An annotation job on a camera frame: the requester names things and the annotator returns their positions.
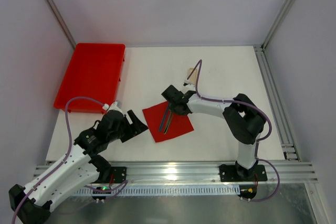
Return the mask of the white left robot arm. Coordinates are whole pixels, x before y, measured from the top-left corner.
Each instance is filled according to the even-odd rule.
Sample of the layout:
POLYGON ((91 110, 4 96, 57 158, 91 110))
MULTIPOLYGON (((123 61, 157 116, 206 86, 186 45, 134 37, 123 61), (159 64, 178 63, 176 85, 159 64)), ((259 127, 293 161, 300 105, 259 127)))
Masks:
POLYGON ((148 130, 133 111, 108 111, 70 142, 65 155, 24 186, 9 190, 12 221, 45 223, 57 206, 88 184, 109 180, 113 169, 100 153, 116 140, 126 142, 148 130))

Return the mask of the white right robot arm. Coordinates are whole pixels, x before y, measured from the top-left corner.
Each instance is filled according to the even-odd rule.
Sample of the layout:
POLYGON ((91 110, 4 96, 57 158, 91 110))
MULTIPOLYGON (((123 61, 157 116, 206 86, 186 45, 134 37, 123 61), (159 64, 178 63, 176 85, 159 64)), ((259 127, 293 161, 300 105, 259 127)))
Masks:
POLYGON ((258 165, 257 137, 266 123, 265 117, 248 96, 238 94, 231 100, 205 98, 194 90, 183 93, 173 85, 162 92, 169 102, 169 110, 177 115, 201 113, 224 119, 238 141, 236 174, 242 181, 253 179, 258 165))

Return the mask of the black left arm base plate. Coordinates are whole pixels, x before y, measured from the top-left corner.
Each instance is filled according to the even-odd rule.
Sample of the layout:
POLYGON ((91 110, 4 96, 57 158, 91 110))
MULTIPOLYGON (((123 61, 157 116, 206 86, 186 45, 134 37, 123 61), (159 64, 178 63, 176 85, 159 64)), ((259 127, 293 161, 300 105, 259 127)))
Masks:
POLYGON ((112 166, 108 168, 104 183, 119 184, 127 179, 127 168, 125 166, 112 166))

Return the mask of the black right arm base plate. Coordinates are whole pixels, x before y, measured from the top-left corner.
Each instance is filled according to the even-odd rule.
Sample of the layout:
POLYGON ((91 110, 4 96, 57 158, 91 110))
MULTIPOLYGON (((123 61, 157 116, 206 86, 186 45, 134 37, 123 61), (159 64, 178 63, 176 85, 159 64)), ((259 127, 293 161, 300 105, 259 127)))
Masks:
POLYGON ((251 169, 245 169, 238 164, 222 164, 218 169, 221 182, 266 182, 268 180, 265 166, 257 163, 251 169))

